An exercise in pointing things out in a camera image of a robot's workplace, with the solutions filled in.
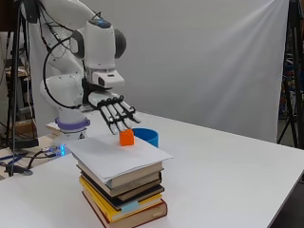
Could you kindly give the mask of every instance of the white wall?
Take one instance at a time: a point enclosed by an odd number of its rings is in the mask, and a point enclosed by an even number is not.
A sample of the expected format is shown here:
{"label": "white wall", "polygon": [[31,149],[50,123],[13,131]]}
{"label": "white wall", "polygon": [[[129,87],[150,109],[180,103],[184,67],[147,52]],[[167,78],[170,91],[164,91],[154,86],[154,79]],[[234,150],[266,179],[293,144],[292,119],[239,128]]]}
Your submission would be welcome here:
{"label": "white wall", "polygon": [[121,29],[140,111],[274,142],[285,0],[83,0]]}

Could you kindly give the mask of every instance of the yellow book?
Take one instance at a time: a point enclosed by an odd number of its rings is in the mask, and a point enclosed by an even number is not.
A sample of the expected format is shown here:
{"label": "yellow book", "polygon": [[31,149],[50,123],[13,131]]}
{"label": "yellow book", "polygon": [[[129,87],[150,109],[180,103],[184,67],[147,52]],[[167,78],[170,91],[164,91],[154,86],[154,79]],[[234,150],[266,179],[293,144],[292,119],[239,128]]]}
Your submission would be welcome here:
{"label": "yellow book", "polygon": [[110,222],[117,221],[120,219],[124,219],[126,217],[132,216],[136,213],[139,213],[149,207],[162,203],[161,197],[162,194],[155,195],[143,201],[140,201],[136,207],[131,208],[127,211],[117,211],[114,207],[112,207],[96,190],[90,186],[90,184],[83,179],[79,178],[80,184],[84,187],[84,189],[89,193],[89,195],[93,198],[94,202],[98,205],[104,215]]}

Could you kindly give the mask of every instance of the robot finger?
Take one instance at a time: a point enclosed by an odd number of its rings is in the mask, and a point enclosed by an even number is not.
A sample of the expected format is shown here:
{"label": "robot finger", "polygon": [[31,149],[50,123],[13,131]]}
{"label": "robot finger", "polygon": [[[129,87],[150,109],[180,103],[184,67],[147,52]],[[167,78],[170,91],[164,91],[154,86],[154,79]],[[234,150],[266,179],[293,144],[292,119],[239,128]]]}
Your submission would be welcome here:
{"label": "robot finger", "polygon": [[118,112],[116,111],[114,106],[112,104],[110,104],[107,106],[107,109],[108,109],[109,113],[112,115],[112,117],[114,118],[114,122],[117,125],[118,129],[120,131],[124,131],[125,130],[124,125],[120,121],[120,115],[118,114]]}
{"label": "robot finger", "polygon": [[127,115],[126,115],[124,109],[117,103],[115,103],[113,106],[116,109],[116,111],[119,113],[119,115],[121,115],[121,117],[123,118],[123,124],[126,126],[126,128],[132,128],[132,124],[127,119]]}
{"label": "robot finger", "polygon": [[101,111],[104,113],[103,115],[104,120],[108,123],[108,127],[110,128],[111,132],[113,133],[113,135],[117,135],[119,130],[117,126],[114,124],[112,115],[109,113],[109,111],[105,106],[101,107]]}
{"label": "robot finger", "polygon": [[115,107],[115,109],[117,110],[117,112],[118,112],[122,117],[125,117],[125,116],[126,116],[126,113],[124,112],[123,108],[122,108],[119,104],[115,103],[113,106]]}
{"label": "robot finger", "polygon": [[127,128],[129,128],[129,129],[131,129],[131,128],[133,127],[132,123],[131,123],[130,120],[127,119],[127,118],[123,120],[123,123],[124,123],[124,125],[125,125]]}
{"label": "robot finger", "polygon": [[129,104],[127,104],[125,101],[122,101],[120,103],[120,105],[127,110],[128,112],[132,113],[132,117],[130,118],[131,121],[136,122],[137,124],[139,124],[142,120],[138,117],[138,114],[136,113],[136,110],[134,107],[130,106]]}

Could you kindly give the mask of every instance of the sheet of paper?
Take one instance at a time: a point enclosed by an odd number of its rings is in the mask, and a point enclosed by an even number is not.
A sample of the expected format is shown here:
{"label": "sheet of paper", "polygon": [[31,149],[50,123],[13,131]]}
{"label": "sheet of paper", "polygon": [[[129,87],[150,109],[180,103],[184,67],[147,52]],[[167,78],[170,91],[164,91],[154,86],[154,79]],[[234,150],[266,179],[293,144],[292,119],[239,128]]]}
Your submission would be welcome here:
{"label": "sheet of paper", "polygon": [[121,174],[172,159],[148,142],[135,138],[135,145],[120,146],[118,136],[106,135],[68,142],[68,150],[103,183]]}

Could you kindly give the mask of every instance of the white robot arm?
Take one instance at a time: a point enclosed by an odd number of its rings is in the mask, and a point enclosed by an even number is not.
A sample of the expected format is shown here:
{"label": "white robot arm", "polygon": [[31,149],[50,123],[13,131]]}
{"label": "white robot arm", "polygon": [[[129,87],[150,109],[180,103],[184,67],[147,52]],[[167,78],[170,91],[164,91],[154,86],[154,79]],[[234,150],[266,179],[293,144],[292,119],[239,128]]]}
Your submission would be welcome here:
{"label": "white robot arm", "polygon": [[[56,122],[65,138],[86,136],[89,120],[82,113],[84,105],[98,109],[113,134],[132,127],[130,121],[139,123],[135,108],[124,101],[124,96],[110,91],[124,85],[124,78],[115,68],[115,57],[125,50],[124,36],[78,0],[32,1],[34,4],[25,9],[34,11],[30,7],[36,6],[41,38],[47,48],[41,92],[57,107]],[[63,74],[46,79],[47,65]]]}

